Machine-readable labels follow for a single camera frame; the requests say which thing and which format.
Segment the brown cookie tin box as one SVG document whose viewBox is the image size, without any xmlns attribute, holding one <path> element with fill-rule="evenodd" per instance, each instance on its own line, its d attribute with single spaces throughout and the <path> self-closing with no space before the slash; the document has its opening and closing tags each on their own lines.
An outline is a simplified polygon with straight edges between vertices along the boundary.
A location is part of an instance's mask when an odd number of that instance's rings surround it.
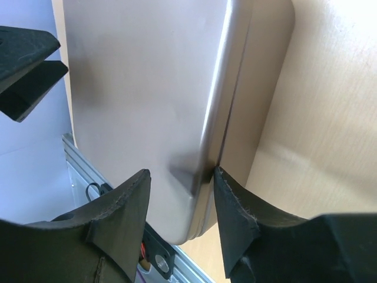
<svg viewBox="0 0 377 283">
<path fill-rule="evenodd" d="M 247 183 L 294 25 L 291 1 L 230 4 L 207 108 L 202 167 L 194 174 L 197 201 L 187 240 L 216 222 L 216 166 Z"/>
</svg>

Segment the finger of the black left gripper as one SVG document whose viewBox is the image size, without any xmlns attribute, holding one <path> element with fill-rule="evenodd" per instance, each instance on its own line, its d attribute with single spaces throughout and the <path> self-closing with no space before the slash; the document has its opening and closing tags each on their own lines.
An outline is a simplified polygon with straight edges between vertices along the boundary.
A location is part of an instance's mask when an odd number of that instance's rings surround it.
<svg viewBox="0 0 377 283">
<path fill-rule="evenodd" d="M 59 47 L 59 41 L 47 31 L 1 26 L 1 91 Z"/>
<path fill-rule="evenodd" d="M 1 112 L 22 122 L 67 72 L 61 61 L 43 61 L 1 94 Z"/>
</svg>

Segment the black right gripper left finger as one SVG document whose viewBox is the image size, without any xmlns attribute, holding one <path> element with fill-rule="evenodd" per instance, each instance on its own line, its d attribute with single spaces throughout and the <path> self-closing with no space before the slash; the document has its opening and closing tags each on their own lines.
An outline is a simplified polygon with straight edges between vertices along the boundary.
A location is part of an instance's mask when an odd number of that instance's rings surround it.
<svg viewBox="0 0 377 283">
<path fill-rule="evenodd" d="M 150 188 L 143 169 L 52 221 L 2 221 L 1 281 L 134 282 Z"/>
</svg>

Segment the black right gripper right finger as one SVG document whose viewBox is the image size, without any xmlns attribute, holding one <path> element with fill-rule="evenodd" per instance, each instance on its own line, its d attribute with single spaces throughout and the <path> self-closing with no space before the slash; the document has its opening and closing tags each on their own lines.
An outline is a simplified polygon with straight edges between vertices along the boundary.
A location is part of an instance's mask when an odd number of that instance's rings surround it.
<svg viewBox="0 0 377 283">
<path fill-rule="evenodd" d="M 300 218 L 221 167 L 213 177 L 224 271 L 232 282 L 376 281 L 375 213 Z"/>
</svg>

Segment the brown tin lid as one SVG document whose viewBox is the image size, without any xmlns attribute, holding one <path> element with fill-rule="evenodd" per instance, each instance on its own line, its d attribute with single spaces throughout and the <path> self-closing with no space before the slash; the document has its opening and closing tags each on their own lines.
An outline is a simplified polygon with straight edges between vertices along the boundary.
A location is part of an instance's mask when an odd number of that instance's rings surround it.
<svg viewBox="0 0 377 283">
<path fill-rule="evenodd" d="M 252 1 L 64 1 L 74 140 L 113 186 L 151 172 L 147 222 L 209 224 Z"/>
</svg>

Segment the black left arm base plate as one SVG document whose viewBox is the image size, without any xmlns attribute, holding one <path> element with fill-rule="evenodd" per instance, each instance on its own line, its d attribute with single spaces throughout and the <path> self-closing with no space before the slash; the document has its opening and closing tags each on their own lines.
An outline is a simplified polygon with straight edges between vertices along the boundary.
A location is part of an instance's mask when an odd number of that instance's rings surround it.
<svg viewBox="0 0 377 283">
<path fill-rule="evenodd" d="M 125 239 L 116 244 L 116 250 L 135 251 L 140 244 L 135 265 L 135 282 L 176 282 L 173 277 L 176 251 L 145 221 L 131 214 L 131 223 L 120 229 Z"/>
</svg>

